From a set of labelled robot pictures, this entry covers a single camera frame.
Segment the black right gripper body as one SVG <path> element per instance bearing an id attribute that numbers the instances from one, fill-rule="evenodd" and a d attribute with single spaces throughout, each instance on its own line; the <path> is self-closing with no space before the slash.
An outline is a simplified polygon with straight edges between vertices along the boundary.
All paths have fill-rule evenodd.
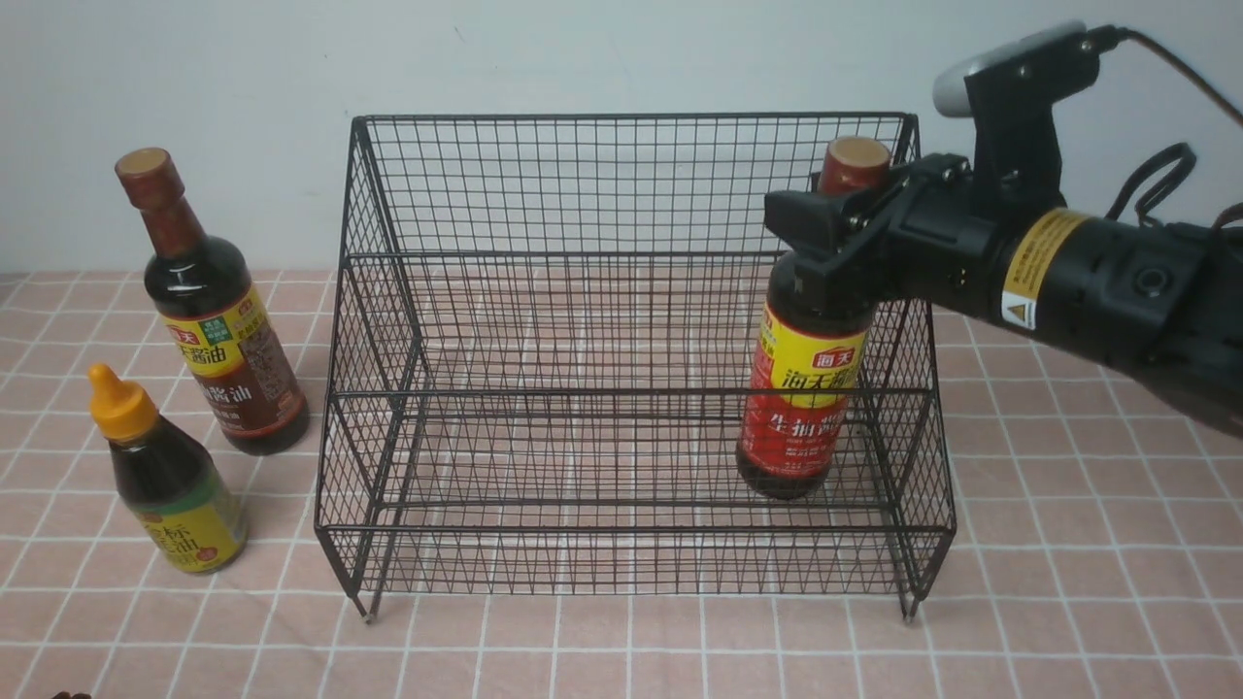
<path id="1" fill-rule="evenodd" d="M 901 165 L 883 189 L 851 194 L 845 271 L 875 301 L 920 299 L 965 316 L 994 316 L 998 221 L 972 211 L 966 155 L 936 153 Z"/>

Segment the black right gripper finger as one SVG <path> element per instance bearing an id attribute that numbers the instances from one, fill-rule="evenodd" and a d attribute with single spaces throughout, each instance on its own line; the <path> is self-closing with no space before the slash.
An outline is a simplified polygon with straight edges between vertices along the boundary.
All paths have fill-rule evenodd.
<path id="1" fill-rule="evenodd" d="M 897 299 L 884 233 L 856 233 L 835 245 L 796 243 L 796 294 L 820 313 L 865 313 Z"/>
<path id="2" fill-rule="evenodd" d="M 879 200 L 871 189 L 839 195 L 772 192 L 763 197 L 763 225 L 791 250 L 830 256 L 851 243 Z"/>

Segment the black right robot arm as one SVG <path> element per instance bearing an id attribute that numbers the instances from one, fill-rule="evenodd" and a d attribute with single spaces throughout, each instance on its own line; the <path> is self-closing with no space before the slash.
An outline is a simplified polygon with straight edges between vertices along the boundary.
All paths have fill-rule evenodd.
<path id="1" fill-rule="evenodd" d="M 763 224 L 802 252 L 796 287 L 815 302 L 921 300 L 1110 368 L 1241 435 L 1234 231 L 989 197 L 948 154 L 897 167 L 883 190 L 764 194 Z"/>

